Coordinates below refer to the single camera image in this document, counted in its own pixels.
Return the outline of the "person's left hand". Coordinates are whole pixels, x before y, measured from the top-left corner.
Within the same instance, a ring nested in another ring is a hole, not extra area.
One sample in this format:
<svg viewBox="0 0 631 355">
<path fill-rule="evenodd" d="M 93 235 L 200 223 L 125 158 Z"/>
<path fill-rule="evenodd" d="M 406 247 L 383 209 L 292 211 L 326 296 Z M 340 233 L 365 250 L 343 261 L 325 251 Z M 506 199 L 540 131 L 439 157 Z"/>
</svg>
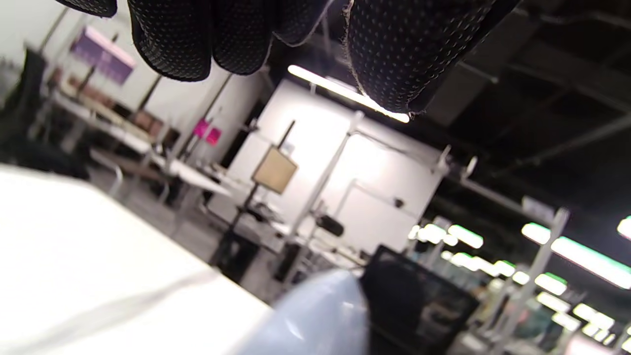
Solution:
<svg viewBox="0 0 631 355">
<path fill-rule="evenodd" d="M 250 75 L 274 39 L 296 47 L 329 0 L 129 0 L 133 43 L 145 63 L 178 81 L 211 64 Z M 448 72 L 518 5 L 516 0 L 352 0 L 345 49 L 361 92 L 394 114 L 419 114 Z"/>
</svg>

